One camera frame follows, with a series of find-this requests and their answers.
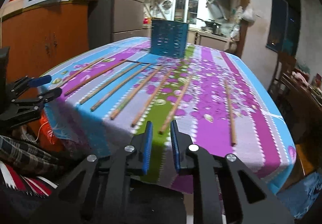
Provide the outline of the kitchen window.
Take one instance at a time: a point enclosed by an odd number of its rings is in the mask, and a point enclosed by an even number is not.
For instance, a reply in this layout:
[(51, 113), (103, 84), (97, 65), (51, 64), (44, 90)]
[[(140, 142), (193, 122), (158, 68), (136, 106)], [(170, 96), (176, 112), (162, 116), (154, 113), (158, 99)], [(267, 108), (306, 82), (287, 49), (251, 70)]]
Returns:
[(196, 24), (199, 0), (175, 0), (174, 6), (174, 21)]

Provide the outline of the kitchen range hood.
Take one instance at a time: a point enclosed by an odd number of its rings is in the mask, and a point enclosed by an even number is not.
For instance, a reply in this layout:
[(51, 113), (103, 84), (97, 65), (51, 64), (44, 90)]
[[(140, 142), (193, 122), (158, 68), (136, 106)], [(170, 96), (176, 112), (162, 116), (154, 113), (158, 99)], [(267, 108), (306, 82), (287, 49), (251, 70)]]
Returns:
[(219, 22), (229, 22), (240, 6), (241, 0), (207, 0), (206, 6)]

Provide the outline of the orange plastic bag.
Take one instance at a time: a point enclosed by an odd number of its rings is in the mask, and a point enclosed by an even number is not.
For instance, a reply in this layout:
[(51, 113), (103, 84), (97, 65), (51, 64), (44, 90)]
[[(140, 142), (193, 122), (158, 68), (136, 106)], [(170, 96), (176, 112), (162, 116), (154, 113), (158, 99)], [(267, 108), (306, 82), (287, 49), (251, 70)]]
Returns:
[(64, 151), (62, 141), (54, 135), (44, 111), (41, 113), (40, 119), (27, 124), (26, 130), (27, 140), (39, 145), (44, 150), (55, 153)]

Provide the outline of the wooden chopstick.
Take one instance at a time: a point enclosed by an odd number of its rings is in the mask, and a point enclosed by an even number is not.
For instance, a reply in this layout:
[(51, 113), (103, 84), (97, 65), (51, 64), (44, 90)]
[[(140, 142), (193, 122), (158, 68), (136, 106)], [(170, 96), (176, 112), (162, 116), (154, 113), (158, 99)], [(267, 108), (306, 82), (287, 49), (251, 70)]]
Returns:
[(107, 73), (108, 71), (113, 70), (114, 68), (120, 66), (121, 64), (125, 63), (126, 61), (127, 61), (126, 59), (123, 59), (123, 60), (119, 61), (117, 64), (114, 64), (114, 65), (104, 69), (103, 71), (91, 76), (90, 78), (85, 79), (84, 81), (80, 82), (78, 85), (74, 86), (72, 89), (69, 89), (67, 92), (65, 92), (64, 96), (69, 96), (71, 93), (75, 92), (79, 88), (83, 87), (84, 85), (88, 84), (89, 82), (93, 81), (94, 79), (100, 77), (101, 75)]
[(178, 109), (178, 106), (179, 106), (184, 94), (186, 93), (186, 91), (187, 91), (187, 89), (188, 89), (188, 87), (190, 85), (192, 77), (193, 77), (193, 75), (190, 75), (188, 77), (188, 79), (186, 81), (186, 84), (184, 85), (183, 89), (181, 90), (181, 93), (180, 93), (179, 97), (177, 98), (175, 104), (173, 105), (172, 109), (170, 110), (170, 112), (168, 113), (166, 119), (164, 120), (164, 123), (162, 124), (161, 128), (159, 129), (159, 131), (158, 131), (159, 134), (162, 135), (166, 131), (169, 123), (171, 122), (172, 118), (175, 115), (176, 110)]
[(136, 115), (136, 117), (134, 118), (134, 120), (131, 123), (131, 127), (134, 128), (136, 126), (136, 124), (138, 123), (139, 119), (141, 118), (141, 116), (144, 114), (144, 112), (147, 110), (147, 108), (149, 107), (150, 103), (152, 102), (152, 100), (155, 98), (155, 96), (157, 95), (157, 93), (160, 91), (160, 89), (162, 88), (162, 86), (164, 85), (164, 83), (166, 82), (166, 80), (168, 79), (168, 77), (171, 75), (172, 69), (170, 69), (163, 77), (163, 79), (161, 80), (159, 86), (154, 90), (154, 92), (152, 93), (152, 95), (147, 99), (147, 101), (144, 103), (143, 108), (139, 111), (139, 113)]
[(231, 98), (230, 98), (230, 90), (227, 81), (224, 81), (224, 86), (225, 86), (225, 92), (226, 92), (226, 98), (227, 98), (227, 103), (228, 103), (228, 113), (229, 113), (229, 119), (230, 119), (230, 143), (231, 146), (236, 146), (237, 141), (236, 141), (236, 132), (235, 132), (235, 121), (234, 121), (234, 112), (232, 109), (232, 103), (231, 103)]
[(80, 70), (78, 70), (76, 73), (74, 73), (73, 75), (69, 76), (65, 81), (62, 81), (57, 87), (61, 87), (63, 85), (65, 85), (66, 83), (68, 83), (70, 80), (72, 80), (74, 77), (76, 77), (77, 75), (79, 75), (80, 73), (82, 73), (83, 71), (87, 70), (88, 68), (92, 67), (94, 64), (99, 63), (100, 61), (102, 61), (104, 59), (104, 57), (101, 57), (97, 60), (92, 61), (90, 64), (86, 65), (85, 67), (81, 68)]
[(116, 75), (114, 75), (113, 77), (111, 77), (109, 80), (107, 80), (103, 84), (100, 84), (99, 86), (97, 86), (94, 90), (92, 90), (89, 94), (87, 94), (83, 99), (80, 100), (80, 104), (81, 105), (84, 104), (86, 101), (88, 101), (90, 98), (92, 98), (93, 96), (95, 96), (97, 93), (99, 93), (105, 87), (107, 87), (109, 84), (113, 83), (118, 78), (120, 78), (121, 76), (123, 76), (124, 74), (126, 74), (127, 72), (129, 72), (130, 70), (132, 70), (133, 68), (136, 68), (140, 64), (141, 63), (138, 62), (136, 64), (133, 64), (132, 66), (127, 67), (125, 70), (122, 70), (121, 72), (117, 73)]
[(134, 96), (145, 86), (146, 83), (150, 81), (150, 79), (162, 70), (162, 66), (156, 68), (151, 74), (149, 74), (135, 89), (133, 89), (129, 94), (127, 94), (126, 98), (117, 106), (117, 108), (111, 113), (110, 119), (114, 120), (118, 114), (128, 105), (128, 103), (132, 100)]
[(109, 97), (111, 97), (113, 94), (115, 94), (119, 89), (121, 89), (124, 85), (126, 85), (129, 81), (134, 79), (138, 74), (142, 73), (145, 71), (147, 68), (151, 66), (151, 63), (146, 64), (142, 66), (139, 70), (137, 70), (135, 73), (132, 73), (130, 76), (127, 76), (125, 79), (120, 81), (118, 85), (115, 85), (113, 89), (111, 89), (107, 94), (105, 94), (98, 102), (96, 102), (92, 107), (91, 107), (91, 112), (95, 111), (98, 107), (100, 107)]

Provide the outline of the orange wooden cabinet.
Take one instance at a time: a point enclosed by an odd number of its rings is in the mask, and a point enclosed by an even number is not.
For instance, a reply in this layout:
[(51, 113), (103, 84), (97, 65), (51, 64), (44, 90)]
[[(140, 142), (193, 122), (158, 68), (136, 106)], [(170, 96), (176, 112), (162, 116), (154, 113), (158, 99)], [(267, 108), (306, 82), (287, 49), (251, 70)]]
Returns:
[(2, 46), (8, 46), (7, 82), (39, 77), (89, 50), (88, 17), (98, 0), (31, 6), (4, 15)]

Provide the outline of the colourful floral tablecloth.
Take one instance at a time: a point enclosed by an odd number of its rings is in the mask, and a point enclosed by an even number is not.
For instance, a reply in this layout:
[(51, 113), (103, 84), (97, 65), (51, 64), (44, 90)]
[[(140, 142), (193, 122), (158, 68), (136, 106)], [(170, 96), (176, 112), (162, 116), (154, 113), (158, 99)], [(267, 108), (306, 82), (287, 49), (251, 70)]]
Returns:
[(192, 142), (217, 156), (236, 155), (277, 193), (296, 160), (277, 106), (234, 55), (188, 45), (182, 59), (150, 53), (133, 37), (98, 47), (49, 71), (40, 92), (61, 87), (45, 107), (54, 135), (72, 157), (102, 158), (153, 124), (150, 167), (143, 180), (190, 193), (192, 179), (173, 165), (168, 118)]

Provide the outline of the blue perforated utensil holder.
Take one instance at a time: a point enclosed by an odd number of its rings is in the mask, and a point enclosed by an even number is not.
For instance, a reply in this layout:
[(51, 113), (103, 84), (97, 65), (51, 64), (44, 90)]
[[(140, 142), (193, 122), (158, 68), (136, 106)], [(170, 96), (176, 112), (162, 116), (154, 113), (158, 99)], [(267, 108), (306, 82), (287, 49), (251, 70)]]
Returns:
[(151, 49), (153, 55), (181, 59), (185, 56), (189, 24), (153, 19)]

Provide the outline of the dark wooden side table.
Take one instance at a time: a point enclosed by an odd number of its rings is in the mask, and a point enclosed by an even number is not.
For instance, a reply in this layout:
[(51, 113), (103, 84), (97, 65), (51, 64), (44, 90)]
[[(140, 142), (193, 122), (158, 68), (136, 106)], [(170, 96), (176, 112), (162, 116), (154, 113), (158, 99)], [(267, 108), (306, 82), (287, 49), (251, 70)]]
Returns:
[(296, 143), (321, 142), (321, 106), (310, 91), (291, 75), (283, 73), (277, 96), (282, 115)]

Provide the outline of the grey refrigerator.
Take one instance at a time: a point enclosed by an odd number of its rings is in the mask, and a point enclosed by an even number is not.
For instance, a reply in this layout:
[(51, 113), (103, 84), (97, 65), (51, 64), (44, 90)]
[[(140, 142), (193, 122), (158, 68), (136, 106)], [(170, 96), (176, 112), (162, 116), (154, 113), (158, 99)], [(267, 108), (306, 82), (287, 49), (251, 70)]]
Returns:
[(144, 1), (98, 0), (88, 18), (89, 48), (143, 36)]

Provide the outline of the wooden chair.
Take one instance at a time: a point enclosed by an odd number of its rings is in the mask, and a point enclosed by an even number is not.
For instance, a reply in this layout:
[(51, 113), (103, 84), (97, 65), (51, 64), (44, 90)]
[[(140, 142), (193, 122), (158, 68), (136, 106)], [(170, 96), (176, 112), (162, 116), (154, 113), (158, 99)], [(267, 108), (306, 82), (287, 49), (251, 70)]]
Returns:
[(285, 52), (279, 52), (277, 55), (277, 62), (273, 72), (272, 80), (268, 87), (269, 94), (276, 93), (280, 89), (281, 78), (284, 73), (291, 73), (296, 65), (296, 58), (288, 55)]

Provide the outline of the white plastic bag hanging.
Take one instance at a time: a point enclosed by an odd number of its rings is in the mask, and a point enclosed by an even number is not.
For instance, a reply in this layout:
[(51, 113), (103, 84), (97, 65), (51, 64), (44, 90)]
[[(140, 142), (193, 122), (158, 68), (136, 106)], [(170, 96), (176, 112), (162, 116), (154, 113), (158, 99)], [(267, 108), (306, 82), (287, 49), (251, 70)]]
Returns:
[(242, 13), (242, 19), (248, 23), (255, 22), (255, 12), (251, 4), (248, 4)]

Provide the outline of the dark blue wall window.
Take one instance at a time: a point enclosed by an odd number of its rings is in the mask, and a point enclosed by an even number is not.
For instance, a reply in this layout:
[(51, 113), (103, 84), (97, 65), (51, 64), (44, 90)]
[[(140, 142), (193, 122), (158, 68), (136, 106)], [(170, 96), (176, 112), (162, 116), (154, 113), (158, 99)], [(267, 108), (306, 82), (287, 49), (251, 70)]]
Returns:
[(296, 56), (301, 28), (300, 0), (272, 0), (266, 47)]

